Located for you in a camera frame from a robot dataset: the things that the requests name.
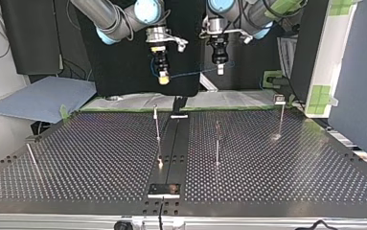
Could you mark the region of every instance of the power cable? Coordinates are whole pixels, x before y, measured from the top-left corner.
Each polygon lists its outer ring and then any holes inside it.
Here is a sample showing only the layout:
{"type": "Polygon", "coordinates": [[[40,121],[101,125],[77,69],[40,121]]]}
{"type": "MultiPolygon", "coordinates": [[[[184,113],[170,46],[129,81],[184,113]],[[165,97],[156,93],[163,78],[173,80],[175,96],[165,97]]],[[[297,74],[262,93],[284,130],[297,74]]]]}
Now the power cable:
{"type": "Polygon", "coordinates": [[[77,75],[78,77],[80,77],[80,79],[82,79],[82,80],[86,80],[86,78],[87,78],[87,72],[83,69],[83,68],[81,68],[79,65],[77,65],[75,62],[73,62],[73,61],[71,61],[71,60],[68,60],[68,59],[66,59],[66,58],[63,58],[63,61],[64,62],[68,62],[69,64],[72,64],[73,66],[75,66],[76,68],[78,68],[78,69],[80,69],[81,71],[82,71],[82,73],[83,73],[83,77],[81,77],[76,71],[73,71],[73,69],[71,68],[71,67],[69,67],[74,73],[75,73],[75,75],[77,75]]]}
{"type": "Polygon", "coordinates": [[[296,228],[295,230],[314,230],[317,228],[317,226],[319,224],[323,224],[327,229],[331,229],[331,230],[338,230],[337,228],[335,227],[331,227],[329,226],[324,220],[320,219],[318,220],[316,223],[314,223],[311,227],[308,227],[308,228],[305,228],[305,227],[299,227],[299,228],[296,228]]]}

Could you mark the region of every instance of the black panel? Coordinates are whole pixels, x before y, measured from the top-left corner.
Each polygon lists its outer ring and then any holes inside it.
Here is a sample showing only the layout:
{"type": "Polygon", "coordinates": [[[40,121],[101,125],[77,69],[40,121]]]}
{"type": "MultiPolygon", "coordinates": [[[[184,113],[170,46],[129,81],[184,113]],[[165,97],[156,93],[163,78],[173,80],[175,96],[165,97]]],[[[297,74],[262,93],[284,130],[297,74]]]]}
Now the black panel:
{"type": "Polygon", "coordinates": [[[367,1],[358,4],[329,122],[367,151],[367,1]]]}
{"type": "MultiPolygon", "coordinates": [[[[253,40],[250,44],[243,44],[237,34],[230,34],[227,47],[230,61],[225,68],[224,76],[219,76],[217,71],[205,73],[205,76],[221,90],[259,89],[264,71],[280,70],[277,37],[283,33],[280,26],[273,28],[261,40],[253,40]]],[[[213,49],[205,49],[205,68],[213,69],[211,61],[213,49]]]]}
{"type": "MultiPolygon", "coordinates": [[[[114,1],[123,8],[133,2],[114,1]]],[[[190,42],[183,54],[177,52],[175,44],[170,46],[171,75],[197,71],[202,60],[198,34],[204,1],[167,1],[166,9],[172,10],[168,18],[172,33],[190,42]]],[[[145,42],[145,30],[136,33],[133,41],[124,39],[119,44],[107,46],[97,37],[93,23],[80,12],[79,19],[99,95],[160,92],[191,97],[197,93],[199,74],[173,79],[167,86],[158,84],[158,79],[150,71],[151,55],[145,42]]]]}
{"type": "Polygon", "coordinates": [[[309,94],[328,5],[329,0],[309,0],[303,13],[290,80],[301,101],[309,94]]]}
{"type": "Polygon", "coordinates": [[[7,36],[18,74],[56,74],[57,26],[52,0],[1,0],[7,36]]]}

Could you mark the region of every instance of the green tape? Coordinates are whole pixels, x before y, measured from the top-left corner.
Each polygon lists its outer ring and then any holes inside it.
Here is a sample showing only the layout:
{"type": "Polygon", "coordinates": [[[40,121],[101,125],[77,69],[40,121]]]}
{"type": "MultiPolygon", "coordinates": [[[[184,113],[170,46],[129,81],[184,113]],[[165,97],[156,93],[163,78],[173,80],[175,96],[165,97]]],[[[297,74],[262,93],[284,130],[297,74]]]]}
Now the green tape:
{"type": "Polygon", "coordinates": [[[60,107],[60,116],[61,116],[61,119],[63,120],[67,120],[70,117],[69,112],[67,111],[66,105],[64,104],[62,104],[60,107]]]}
{"type": "MultiPolygon", "coordinates": [[[[301,2],[302,0],[278,0],[272,4],[270,8],[279,14],[285,14],[287,12],[294,12],[300,9],[301,2]]],[[[277,18],[270,11],[266,11],[264,15],[272,19],[277,18]]]]}
{"type": "Polygon", "coordinates": [[[267,82],[267,78],[280,79],[282,77],[283,77],[282,70],[264,71],[264,82],[263,82],[262,87],[263,88],[281,88],[280,85],[273,85],[272,83],[267,82]]]}
{"type": "Polygon", "coordinates": [[[353,0],[333,0],[330,7],[330,16],[340,16],[350,14],[353,0]]]}
{"type": "Polygon", "coordinates": [[[307,113],[324,114],[327,104],[330,103],[330,91],[331,87],[329,85],[314,85],[311,90],[307,113]]]}

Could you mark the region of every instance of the blue mat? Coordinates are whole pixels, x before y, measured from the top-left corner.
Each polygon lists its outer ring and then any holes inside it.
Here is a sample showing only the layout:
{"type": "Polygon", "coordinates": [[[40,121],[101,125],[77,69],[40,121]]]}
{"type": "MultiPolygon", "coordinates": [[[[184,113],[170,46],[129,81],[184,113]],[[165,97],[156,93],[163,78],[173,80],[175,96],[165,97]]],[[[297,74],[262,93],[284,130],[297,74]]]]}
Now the blue mat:
{"type": "Polygon", "coordinates": [[[0,115],[57,123],[60,109],[72,113],[94,94],[93,82],[48,77],[23,88],[0,101],[0,115]]]}

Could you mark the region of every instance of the metal rod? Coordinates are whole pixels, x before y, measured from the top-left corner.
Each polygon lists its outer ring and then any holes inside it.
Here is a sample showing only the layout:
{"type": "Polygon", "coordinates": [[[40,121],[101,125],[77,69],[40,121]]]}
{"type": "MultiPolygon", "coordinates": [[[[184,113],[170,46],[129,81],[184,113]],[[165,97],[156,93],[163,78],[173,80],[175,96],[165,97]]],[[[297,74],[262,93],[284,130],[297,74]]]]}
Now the metal rod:
{"type": "Polygon", "coordinates": [[[108,0],[71,0],[82,13],[84,13],[100,29],[109,29],[118,18],[118,12],[108,0]]]}
{"type": "Polygon", "coordinates": [[[28,152],[31,155],[32,161],[34,164],[37,164],[36,159],[34,158],[34,152],[32,151],[31,145],[27,143],[28,152]]]}
{"type": "Polygon", "coordinates": [[[285,113],[285,105],[282,105],[282,112],[281,112],[281,124],[284,121],[284,113],[285,113]]]}
{"type": "Polygon", "coordinates": [[[158,145],[158,161],[159,161],[159,165],[162,164],[162,160],[161,160],[161,155],[162,155],[162,151],[161,151],[161,146],[160,146],[160,128],[159,128],[159,118],[158,118],[158,112],[157,112],[157,104],[153,106],[153,119],[155,120],[155,124],[156,124],[156,141],[157,141],[157,145],[158,145]]]}
{"type": "Polygon", "coordinates": [[[219,139],[221,138],[219,121],[216,122],[217,142],[216,142],[216,165],[219,165],[219,139]]]}
{"type": "Polygon", "coordinates": [[[157,115],[157,104],[153,106],[153,119],[156,123],[156,140],[160,142],[159,120],[157,115]]]}

